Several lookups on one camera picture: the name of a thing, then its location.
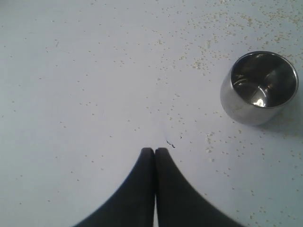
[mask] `stainless steel cup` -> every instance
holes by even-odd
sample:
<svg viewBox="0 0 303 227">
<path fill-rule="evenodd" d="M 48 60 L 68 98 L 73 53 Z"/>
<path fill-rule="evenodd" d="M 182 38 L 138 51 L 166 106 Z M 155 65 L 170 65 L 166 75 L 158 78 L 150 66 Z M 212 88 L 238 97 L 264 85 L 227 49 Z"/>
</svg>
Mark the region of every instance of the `stainless steel cup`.
<svg viewBox="0 0 303 227">
<path fill-rule="evenodd" d="M 245 54 L 224 79 L 220 99 L 235 121 L 259 125 L 270 120 L 295 96 L 298 75 L 279 54 L 257 51 Z"/>
</svg>

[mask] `white table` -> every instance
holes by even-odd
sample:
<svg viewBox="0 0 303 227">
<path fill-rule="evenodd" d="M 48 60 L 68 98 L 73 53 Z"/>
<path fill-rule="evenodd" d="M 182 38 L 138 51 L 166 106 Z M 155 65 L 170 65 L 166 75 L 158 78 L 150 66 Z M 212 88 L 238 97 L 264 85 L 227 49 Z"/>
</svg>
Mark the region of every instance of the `white table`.
<svg viewBox="0 0 303 227">
<path fill-rule="evenodd" d="M 303 90 L 259 128 L 219 99 L 250 51 L 286 56 L 302 79 L 302 12 L 300 0 L 2 0 L 0 225 L 72 226 L 141 148 L 167 147 L 238 222 L 303 226 Z"/>
</svg>

